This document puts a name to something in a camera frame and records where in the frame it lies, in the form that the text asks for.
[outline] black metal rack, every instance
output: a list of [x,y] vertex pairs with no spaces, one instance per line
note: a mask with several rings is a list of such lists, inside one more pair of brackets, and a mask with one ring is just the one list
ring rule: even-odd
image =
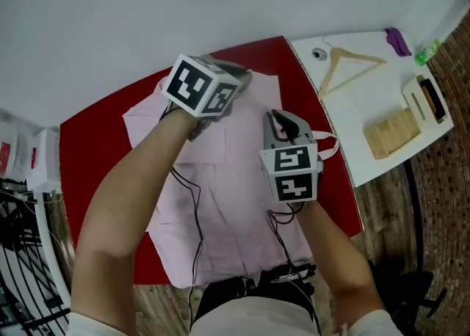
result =
[[[4,314],[0,316],[0,333],[1,328],[20,324],[26,335],[32,335],[33,331],[39,335],[65,335],[64,323],[68,324],[66,315],[70,308],[62,303],[41,253],[43,245],[34,213],[35,200],[31,197],[26,202],[18,199],[18,195],[27,194],[23,183],[0,180],[0,190],[0,254],[6,260],[6,265],[0,266],[0,289],[4,297],[4,303],[0,304],[0,315]],[[21,274],[15,275],[13,266],[19,267]],[[11,290],[5,277],[13,283]]]

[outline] red label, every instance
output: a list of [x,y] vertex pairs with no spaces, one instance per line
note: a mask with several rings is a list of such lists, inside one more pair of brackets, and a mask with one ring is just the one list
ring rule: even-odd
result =
[[10,145],[1,143],[0,146],[0,175],[7,172],[8,158],[10,157]]

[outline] person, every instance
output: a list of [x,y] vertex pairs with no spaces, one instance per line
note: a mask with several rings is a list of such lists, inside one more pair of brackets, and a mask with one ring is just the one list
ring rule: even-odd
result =
[[[69,336],[137,333],[134,255],[165,180],[196,123],[184,110],[172,111],[98,187],[76,249]],[[384,310],[366,259],[320,204],[308,202],[296,217],[331,290],[337,324],[343,326],[343,332],[401,335]],[[287,292],[298,291],[295,286],[290,285]],[[275,286],[266,288],[271,294],[276,291]],[[255,292],[222,303],[202,316],[198,313],[190,334],[317,335],[306,307],[275,298]]]

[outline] white wall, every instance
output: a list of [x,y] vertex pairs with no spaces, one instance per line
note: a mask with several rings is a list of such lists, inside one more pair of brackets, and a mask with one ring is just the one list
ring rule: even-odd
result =
[[[420,4],[0,0],[0,107],[41,125],[59,125],[105,95],[171,66],[179,53],[203,54],[282,34],[301,38],[398,23],[413,29],[413,9]],[[436,25],[447,10],[435,6]]]

